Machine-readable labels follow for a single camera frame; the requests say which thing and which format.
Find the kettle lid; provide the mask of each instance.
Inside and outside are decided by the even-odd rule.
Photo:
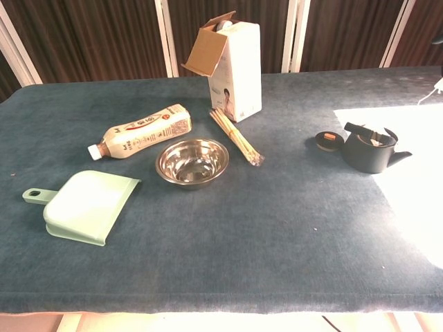
[[[333,131],[322,131],[316,135],[317,147],[327,152],[334,152],[341,148],[344,139]]]

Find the box flap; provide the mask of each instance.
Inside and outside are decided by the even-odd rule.
[[[225,35],[200,29],[189,59],[182,66],[201,76],[212,76],[223,54],[227,39]]]
[[[206,23],[203,28],[206,28],[207,26],[213,26],[214,24],[217,24],[223,20],[229,20],[233,15],[235,14],[235,10],[232,12],[227,12],[226,14],[214,17],[213,19],[210,19],[208,23]]]

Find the bottle cap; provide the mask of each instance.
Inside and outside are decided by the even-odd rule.
[[[220,23],[217,24],[217,29],[216,30],[220,31],[220,30],[229,28],[232,25],[233,25],[233,23],[231,21],[223,20],[223,21],[221,21]]]
[[[98,160],[102,158],[102,154],[100,153],[100,150],[98,149],[98,146],[96,144],[88,147],[88,151],[89,154],[91,154],[92,159]]]

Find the brown curtain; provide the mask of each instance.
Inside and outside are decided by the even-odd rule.
[[[403,0],[311,0],[300,71],[376,68]]]
[[[154,1],[2,3],[44,83],[166,76]]]
[[[16,90],[20,89],[20,83],[9,67],[3,53],[0,52],[0,102],[8,99]]]
[[[417,0],[391,66],[443,66],[443,46],[431,41],[443,33],[443,1]]]
[[[188,59],[199,31],[209,19],[236,10],[234,18],[260,25],[262,72],[282,70],[289,0],[169,0],[180,76],[194,75],[180,64]]]

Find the stainless steel bowl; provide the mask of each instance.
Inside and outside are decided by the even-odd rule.
[[[166,181],[183,189],[200,189],[224,172],[229,162],[226,148],[215,140],[182,140],[166,147],[155,168]]]

